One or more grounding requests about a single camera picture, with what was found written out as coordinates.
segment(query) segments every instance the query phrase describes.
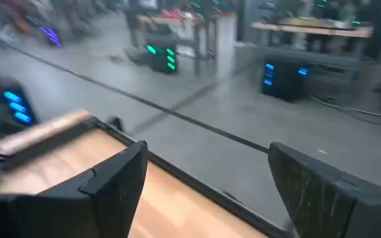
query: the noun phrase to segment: gray floor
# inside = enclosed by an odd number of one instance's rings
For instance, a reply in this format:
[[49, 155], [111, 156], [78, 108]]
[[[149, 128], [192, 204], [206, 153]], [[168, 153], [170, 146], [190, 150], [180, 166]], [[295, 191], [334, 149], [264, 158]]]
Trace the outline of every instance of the gray floor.
[[[289, 104], [262, 95], [256, 70], [233, 75], [233, 61], [228, 61], [233, 52], [223, 46], [220, 63], [207, 63], [202, 77], [193, 76], [185, 59], [180, 76], [153, 73], [126, 58], [113, 64], [106, 57], [123, 54], [128, 33], [118, 17], [102, 19], [100, 26], [102, 36], [63, 50], [39, 47], [33, 41], [22, 49], [249, 141], [266, 147], [279, 141], [381, 185], [381, 125], [361, 122], [310, 99]], [[244, 65], [248, 52], [237, 54]], [[76, 108], [102, 119], [119, 116], [136, 139], [146, 140], [164, 159], [233, 194], [278, 226], [287, 218], [265, 154], [12, 50], [0, 50], [0, 72], [26, 85], [42, 120]], [[381, 79], [381, 65], [366, 65], [361, 79], [365, 90], [359, 105], [376, 110], [376, 95], [368, 88]], [[363, 118], [381, 124], [377, 118]]]

